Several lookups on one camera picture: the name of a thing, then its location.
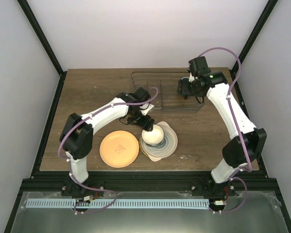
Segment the dark wire dish rack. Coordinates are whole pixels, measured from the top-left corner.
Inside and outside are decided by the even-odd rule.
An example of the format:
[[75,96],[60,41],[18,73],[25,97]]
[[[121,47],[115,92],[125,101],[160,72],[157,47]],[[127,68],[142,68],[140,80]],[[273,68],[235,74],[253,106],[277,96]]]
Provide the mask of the dark wire dish rack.
[[185,71],[135,71],[131,73],[130,92],[135,92],[139,87],[156,87],[159,93],[152,102],[156,109],[198,112],[204,106],[202,100],[197,101],[194,97],[185,99],[178,94],[178,82],[184,77],[188,77]]

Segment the white ceramic bowl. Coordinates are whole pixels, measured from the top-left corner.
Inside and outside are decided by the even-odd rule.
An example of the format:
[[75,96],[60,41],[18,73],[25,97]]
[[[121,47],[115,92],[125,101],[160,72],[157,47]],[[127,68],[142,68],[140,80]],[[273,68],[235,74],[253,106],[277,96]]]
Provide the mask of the white ceramic bowl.
[[150,146],[155,146],[161,143],[163,139],[164,131],[160,126],[156,124],[153,125],[152,131],[142,131],[142,140]]

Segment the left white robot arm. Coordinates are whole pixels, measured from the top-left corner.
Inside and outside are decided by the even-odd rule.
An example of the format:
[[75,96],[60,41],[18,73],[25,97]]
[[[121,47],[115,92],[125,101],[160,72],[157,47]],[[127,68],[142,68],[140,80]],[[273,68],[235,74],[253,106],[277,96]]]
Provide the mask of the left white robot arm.
[[89,178],[87,170],[87,155],[92,150],[93,137],[101,128],[120,118],[128,117],[128,124],[139,127],[146,132],[153,131],[154,119],[149,115],[154,108],[151,102],[159,91],[157,87],[154,96],[142,87],[134,93],[119,93],[111,102],[104,106],[79,116],[71,114],[60,136],[60,145],[57,154],[69,163],[69,176],[74,182],[72,190],[78,196],[86,195],[90,188],[86,181]]

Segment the blue enamel mug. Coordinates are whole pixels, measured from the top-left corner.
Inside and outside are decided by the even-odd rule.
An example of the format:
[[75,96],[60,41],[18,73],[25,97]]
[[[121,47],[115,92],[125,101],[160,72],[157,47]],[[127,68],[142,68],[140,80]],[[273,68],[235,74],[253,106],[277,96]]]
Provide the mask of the blue enamel mug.
[[191,94],[190,82],[188,77],[183,77],[178,82],[178,94],[181,95],[185,100]]

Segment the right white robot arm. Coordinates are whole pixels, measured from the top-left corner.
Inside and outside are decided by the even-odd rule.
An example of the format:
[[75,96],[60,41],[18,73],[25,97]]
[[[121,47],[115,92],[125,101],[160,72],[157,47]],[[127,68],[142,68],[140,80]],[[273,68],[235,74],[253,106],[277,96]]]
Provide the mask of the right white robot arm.
[[246,116],[225,75],[212,71],[204,56],[191,59],[188,64],[190,76],[179,80],[178,94],[184,98],[195,97],[200,104],[204,99],[210,100],[230,137],[222,149],[222,161],[211,171],[212,179],[206,182],[206,191],[216,196],[223,190],[223,183],[230,181],[239,171],[251,171],[252,162],[261,155],[267,133]]

